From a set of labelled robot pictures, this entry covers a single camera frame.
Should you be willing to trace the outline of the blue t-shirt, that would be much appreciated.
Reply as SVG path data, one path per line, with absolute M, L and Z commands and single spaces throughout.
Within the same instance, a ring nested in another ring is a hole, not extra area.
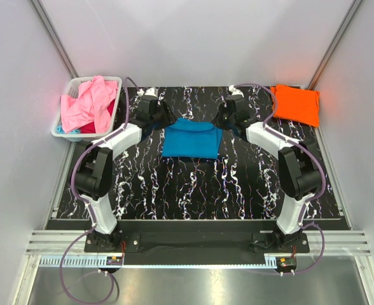
M 222 137 L 222 129 L 212 123 L 178 118 L 165 129 L 162 156 L 217 159 Z

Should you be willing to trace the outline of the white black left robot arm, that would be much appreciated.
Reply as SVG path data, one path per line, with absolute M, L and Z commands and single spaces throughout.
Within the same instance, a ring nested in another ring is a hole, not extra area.
M 140 98 L 137 109 L 117 130 L 99 140 L 79 142 L 70 185 L 74 196 L 85 204 L 90 215 L 91 229 L 86 233 L 90 246 L 113 252 L 123 245 L 120 225 L 109 200 L 114 159 L 154 130 L 162 130 L 175 122 L 169 105 L 147 94 Z

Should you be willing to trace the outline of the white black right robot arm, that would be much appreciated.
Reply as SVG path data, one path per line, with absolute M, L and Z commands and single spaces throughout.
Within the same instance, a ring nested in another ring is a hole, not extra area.
M 315 156 L 316 143 L 288 137 L 251 117 L 247 101 L 240 95 L 227 96 L 212 122 L 277 159 L 279 184 L 284 193 L 282 210 L 273 231 L 257 246 L 262 250 L 288 251 L 304 230 L 307 206 L 326 188 L 324 170 Z

